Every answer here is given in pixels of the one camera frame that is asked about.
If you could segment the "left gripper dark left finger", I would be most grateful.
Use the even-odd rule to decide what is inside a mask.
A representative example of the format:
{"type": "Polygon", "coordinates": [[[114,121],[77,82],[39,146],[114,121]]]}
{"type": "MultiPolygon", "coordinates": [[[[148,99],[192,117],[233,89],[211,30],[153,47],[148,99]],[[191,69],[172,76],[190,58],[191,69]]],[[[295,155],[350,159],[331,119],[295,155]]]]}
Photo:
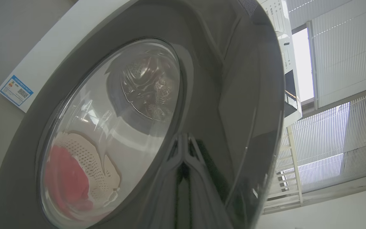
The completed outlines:
{"type": "Polygon", "coordinates": [[[137,229],[174,229],[179,168],[183,162],[182,134],[173,137],[142,208],[137,229]]]}

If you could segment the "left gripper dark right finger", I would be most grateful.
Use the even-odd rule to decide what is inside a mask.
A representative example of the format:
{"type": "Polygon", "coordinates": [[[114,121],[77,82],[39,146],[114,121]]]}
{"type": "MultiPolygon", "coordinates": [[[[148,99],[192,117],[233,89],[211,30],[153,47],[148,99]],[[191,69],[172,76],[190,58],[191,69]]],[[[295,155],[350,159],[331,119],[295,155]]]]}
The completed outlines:
{"type": "Polygon", "coordinates": [[[193,136],[184,136],[192,229],[232,229],[212,176],[193,136]]]}

